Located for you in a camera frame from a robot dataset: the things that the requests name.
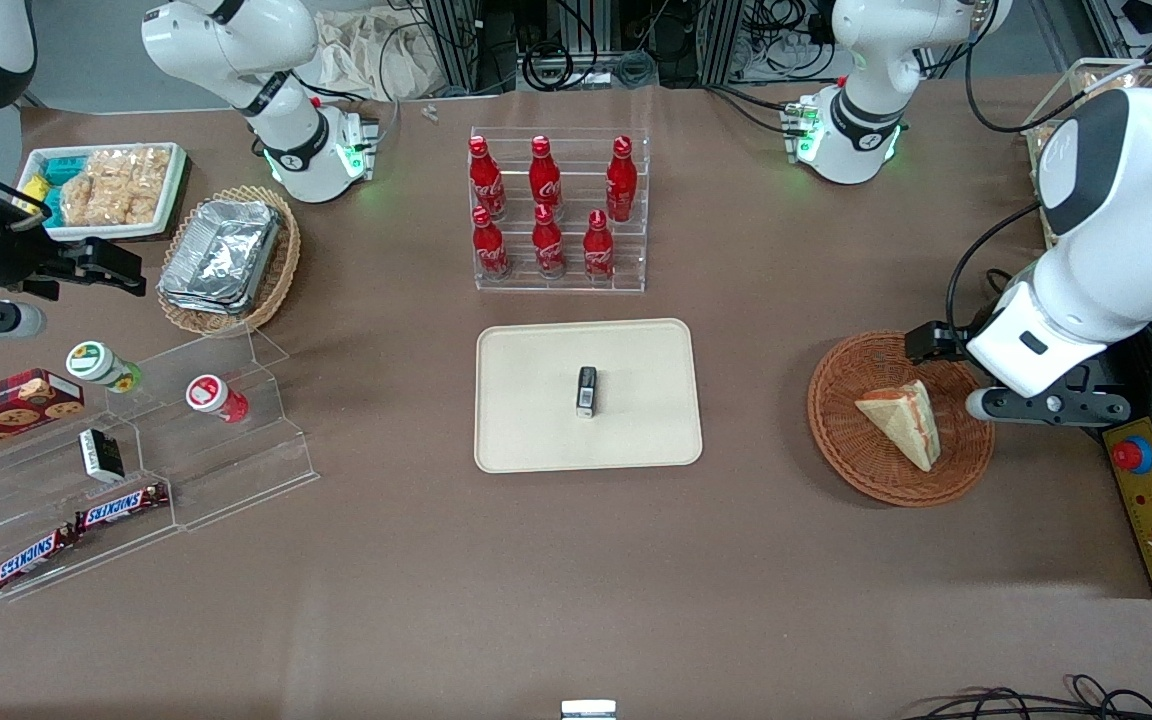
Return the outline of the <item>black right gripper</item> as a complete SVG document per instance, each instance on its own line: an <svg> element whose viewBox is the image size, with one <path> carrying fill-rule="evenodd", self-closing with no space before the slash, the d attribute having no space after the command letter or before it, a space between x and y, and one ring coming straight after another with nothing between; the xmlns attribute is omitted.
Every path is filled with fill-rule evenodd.
<svg viewBox="0 0 1152 720"><path fill-rule="evenodd" d="M22 210L0 204L0 290L26 293L36 300L56 301L63 283L105 286L145 297L141 255L99 237L84 238L84 266L77 266L71 247L50 238L41 225L14 232L13 222L26 218Z"/></svg>

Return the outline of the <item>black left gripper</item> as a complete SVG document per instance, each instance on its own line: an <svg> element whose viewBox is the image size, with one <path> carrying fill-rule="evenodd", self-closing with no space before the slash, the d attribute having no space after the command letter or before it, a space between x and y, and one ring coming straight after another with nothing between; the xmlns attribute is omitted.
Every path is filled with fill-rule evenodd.
<svg viewBox="0 0 1152 720"><path fill-rule="evenodd" d="M956 325L948 320L924 323L904 334L905 359L911 364L932 363L969 363L979 364L977 357L969 350L968 343L988 324L988 314L975 316L972 323Z"/></svg>

